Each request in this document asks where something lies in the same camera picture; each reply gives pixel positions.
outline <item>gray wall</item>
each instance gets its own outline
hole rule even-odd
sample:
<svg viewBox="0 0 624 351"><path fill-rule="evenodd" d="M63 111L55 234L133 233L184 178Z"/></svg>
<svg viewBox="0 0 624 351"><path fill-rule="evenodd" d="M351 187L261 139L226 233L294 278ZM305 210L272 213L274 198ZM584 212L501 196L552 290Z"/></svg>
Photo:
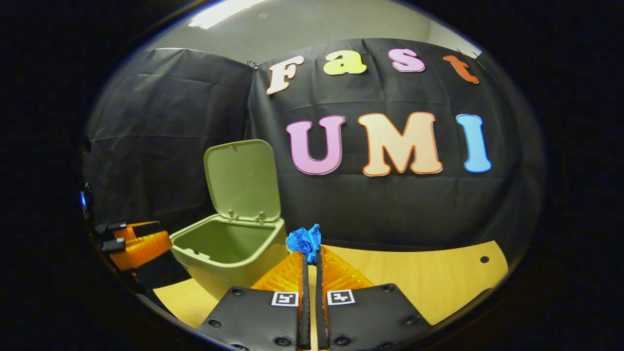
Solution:
<svg viewBox="0 0 624 351"><path fill-rule="evenodd" d="M267 0L210 29L188 27L192 17L144 48L183 47L261 63L342 39L391 37L427 42L431 31L431 20L390 0ZM435 36L435 44L440 45L440 38Z"/></svg>
<svg viewBox="0 0 624 351"><path fill-rule="evenodd" d="M473 58L476 58L481 53L478 47L472 45L463 37L435 21L431 21L427 42L453 50L459 49L466 56Z"/></svg>

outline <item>crumpled plastic bag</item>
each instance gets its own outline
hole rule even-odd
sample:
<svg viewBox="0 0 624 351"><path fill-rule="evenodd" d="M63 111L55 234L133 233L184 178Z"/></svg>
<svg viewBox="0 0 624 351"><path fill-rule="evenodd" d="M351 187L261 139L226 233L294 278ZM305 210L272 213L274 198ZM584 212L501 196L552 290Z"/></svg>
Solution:
<svg viewBox="0 0 624 351"><path fill-rule="evenodd" d="M321 249L321 226L315 224L306 230L304 227L288 234L286 246L293 252L301 251L308 256L308 264L316 264L316 251Z"/></svg>

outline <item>green trash bin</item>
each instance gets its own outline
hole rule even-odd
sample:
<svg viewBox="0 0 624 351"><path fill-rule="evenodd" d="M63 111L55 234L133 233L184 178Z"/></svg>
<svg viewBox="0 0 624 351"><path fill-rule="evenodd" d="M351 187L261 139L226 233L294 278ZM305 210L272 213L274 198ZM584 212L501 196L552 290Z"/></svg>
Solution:
<svg viewBox="0 0 624 351"><path fill-rule="evenodd" d="M217 214L171 234L173 256L209 294L251 287L283 260L275 157L262 140L232 142L204 153L208 190Z"/></svg>

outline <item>ceiling light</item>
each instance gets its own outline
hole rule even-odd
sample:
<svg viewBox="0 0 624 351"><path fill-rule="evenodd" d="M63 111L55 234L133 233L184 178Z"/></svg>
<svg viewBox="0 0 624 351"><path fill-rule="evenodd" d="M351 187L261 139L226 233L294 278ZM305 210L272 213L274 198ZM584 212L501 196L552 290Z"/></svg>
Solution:
<svg viewBox="0 0 624 351"><path fill-rule="evenodd" d="M264 1L266 0L225 0L200 12L188 26L208 29L222 20Z"/></svg>

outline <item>black cloth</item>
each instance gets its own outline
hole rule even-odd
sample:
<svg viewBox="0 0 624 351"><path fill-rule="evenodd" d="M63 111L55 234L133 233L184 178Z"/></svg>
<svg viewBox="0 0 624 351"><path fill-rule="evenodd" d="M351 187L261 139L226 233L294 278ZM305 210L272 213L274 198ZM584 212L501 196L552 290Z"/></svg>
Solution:
<svg viewBox="0 0 624 351"><path fill-rule="evenodd" d="M252 72L188 49L134 55L106 85L86 128L94 222L160 220L175 232L216 213L203 154L242 139Z"/></svg>
<svg viewBox="0 0 624 351"><path fill-rule="evenodd" d="M426 69L399 72L388 58L391 49L411 49ZM330 76L325 57L338 50L361 54L362 74ZM305 61L286 79L290 86L268 95L269 67L301 55ZM480 83L467 82L443 57L466 62ZM287 230L320 224L325 244L374 250L436 250L496 240L512 256L530 239L544 181L544 157L534 116L509 100L509 83L499 71L444 47L400 39L353 39L289 52L258 66L249 96L246 138L266 140L275 152ZM390 174L368 177L368 139L357 118L382 113L403 132L412 112L436 118L434 133L438 174ZM483 135L492 168L464 169L467 144L455 118L474 114L483 120ZM310 156L326 155L325 130L319 119L342 115L343 156L326 175L308 175L294 165L286 126L311 121Z"/></svg>

